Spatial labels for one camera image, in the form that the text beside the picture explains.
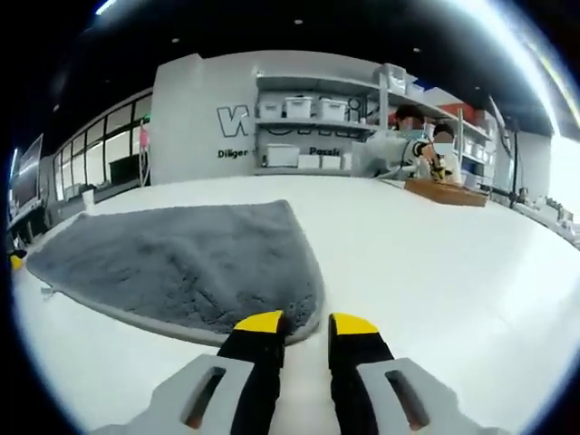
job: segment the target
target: black pole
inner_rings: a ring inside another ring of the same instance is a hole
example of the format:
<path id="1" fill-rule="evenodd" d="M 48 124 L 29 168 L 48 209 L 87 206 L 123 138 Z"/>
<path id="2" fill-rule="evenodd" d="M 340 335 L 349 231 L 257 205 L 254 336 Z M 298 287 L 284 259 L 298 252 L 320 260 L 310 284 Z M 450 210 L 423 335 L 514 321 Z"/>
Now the black pole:
<path id="1" fill-rule="evenodd" d="M 517 120 L 513 120 L 513 127 L 514 127 L 514 174 L 513 179 L 511 181 L 511 195 L 509 195 L 509 207 L 513 208 L 514 204 L 516 204 L 517 198 L 517 164 L 519 161 L 519 149 L 517 148 L 517 134 L 519 133 L 519 128 L 517 126 Z"/>

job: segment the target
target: screen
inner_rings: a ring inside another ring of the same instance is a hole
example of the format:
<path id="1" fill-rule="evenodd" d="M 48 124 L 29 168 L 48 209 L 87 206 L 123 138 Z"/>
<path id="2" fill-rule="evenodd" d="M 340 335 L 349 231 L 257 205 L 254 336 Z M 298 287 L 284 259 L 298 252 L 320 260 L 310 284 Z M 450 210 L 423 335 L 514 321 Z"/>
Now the screen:
<path id="1" fill-rule="evenodd" d="M 511 158 L 511 143 L 509 142 L 509 134 L 508 130 L 506 129 L 506 121 L 504 117 L 501 116 L 501 112 L 496 105 L 496 102 L 493 101 L 493 98 L 489 96 L 489 101 L 491 102 L 491 109 L 493 111 L 492 115 L 498 122 L 498 129 L 499 129 L 499 137 L 501 138 L 501 145 L 504 147 L 504 150 L 507 153 L 507 156 Z"/>
<path id="2" fill-rule="evenodd" d="M 38 165 L 42 145 L 41 135 L 16 163 L 12 180 L 16 208 L 21 208 L 27 202 L 39 197 Z"/>

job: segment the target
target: white storage box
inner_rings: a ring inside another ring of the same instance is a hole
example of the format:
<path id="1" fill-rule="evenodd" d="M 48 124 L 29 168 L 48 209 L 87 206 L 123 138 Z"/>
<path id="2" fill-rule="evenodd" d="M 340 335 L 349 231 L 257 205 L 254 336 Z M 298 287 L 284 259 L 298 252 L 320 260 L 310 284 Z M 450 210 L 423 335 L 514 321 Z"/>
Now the white storage box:
<path id="1" fill-rule="evenodd" d="M 318 118 L 326 121 L 344 121 L 347 104 L 346 101 L 322 98 L 318 103 Z"/>
<path id="2" fill-rule="evenodd" d="M 353 154 L 345 152 L 341 158 L 341 167 L 344 170 L 351 170 L 353 168 Z"/>
<path id="3" fill-rule="evenodd" d="M 312 97 L 286 97 L 286 118 L 310 119 Z"/>
<path id="4" fill-rule="evenodd" d="M 338 156 L 323 156 L 323 169 L 340 169 L 341 158 Z"/>
<path id="5" fill-rule="evenodd" d="M 300 154 L 298 157 L 298 168 L 320 169 L 320 156 L 318 154 Z"/>
<path id="6" fill-rule="evenodd" d="M 473 156 L 473 144 L 471 142 L 466 142 L 463 148 L 463 153 L 468 156 Z"/>
<path id="7" fill-rule="evenodd" d="M 481 145 L 475 145 L 474 147 L 475 154 L 473 157 L 479 160 L 483 160 L 483 147 Z"/>
<path id="8" fill-rule="evenodd" d="M 425 91 L 425 88 L 422 86 L 415 83 L 407 83 L 407 95 L 409 95 L 413 100 L 422 100 L 423 91 Z"/>
<path id="9" fill-rule="evenodd" d="M 267 147 L 266 162 L 269 168 L 297 168 L 300 149 L 285 143 L 270 143 Z"/>
<path id="10" fill-rule="evenodd" d="M 385 63 L 374 71 L 374 80 L 380 83 L 380 74 L 384 74 L 387 78 L 387 85 L 389 91 L 396 92 L 402 95 L 407 93 L 407 70 L 399 65 L 392 63 Z"/>
<path id="11" fill-rule="evenodd" d="M 282 118 L 282 103 L 271 101 L 260 102 L 260 119 L 279 120 L 280 118 Z"/>

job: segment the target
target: monitor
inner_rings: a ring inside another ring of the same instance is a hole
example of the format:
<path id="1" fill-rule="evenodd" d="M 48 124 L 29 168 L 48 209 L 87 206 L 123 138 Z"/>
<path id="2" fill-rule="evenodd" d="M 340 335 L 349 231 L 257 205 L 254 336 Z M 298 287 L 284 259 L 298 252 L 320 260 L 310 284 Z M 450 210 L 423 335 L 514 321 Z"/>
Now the monitor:
<path id="1" fill-rule="evenodd" d="M 16 209 L 40 197 L 38 173 L 42 146 L 43 135 L 34 141 L 15 164 L 11 187 Z"/>

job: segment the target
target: gray gripper housing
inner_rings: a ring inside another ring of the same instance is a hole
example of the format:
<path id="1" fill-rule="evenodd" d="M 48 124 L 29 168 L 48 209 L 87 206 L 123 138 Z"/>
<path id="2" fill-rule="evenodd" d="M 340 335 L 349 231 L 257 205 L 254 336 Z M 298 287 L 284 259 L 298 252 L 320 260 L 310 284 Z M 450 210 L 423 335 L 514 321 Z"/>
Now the gray gripper housing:
<path id="1" fill-rule="evenodd" d="M 231 433 L 237 405 L 252 372 L 252 362 L 200 355 L 160 384 L 151 395 L 149 408 L 125 425 L 112 424 L 91 435 L 225 435 Z M 223 377 L 194 431 L 185 424 L 210 378 Z"/>
<path id="2" fill-rule="evenodd" d="M 457 395 L 408 358 L 360 364 L 357 367 L 371 400 L 380 435 L 407 435 L 405 411 L 392 387 L 397 382 L 425 425 L 418 435 L 503 435 L 502 429 L 481 428 L 459 411 Z"/>
<path id="3" fill-rule="evenodd" d="M 125 425 L 112 424 L 91 435 L 229 435 L 237 405 L 254 364 L 200 355 L 155 389 L 150 406 Z M 418 435 L 504 435 L 501 429 L 481 428 L 459 411 L 455 392 L 407 358 L 357 367 L 374 411 L 379 435 L 408 435 L 409 423 L 389 380 L 404 389 L 411 406 L 426 426 Z M 204 387 L 217 371 L 223 378 L 204 412 L 197 432 L 185 421 Z"/>

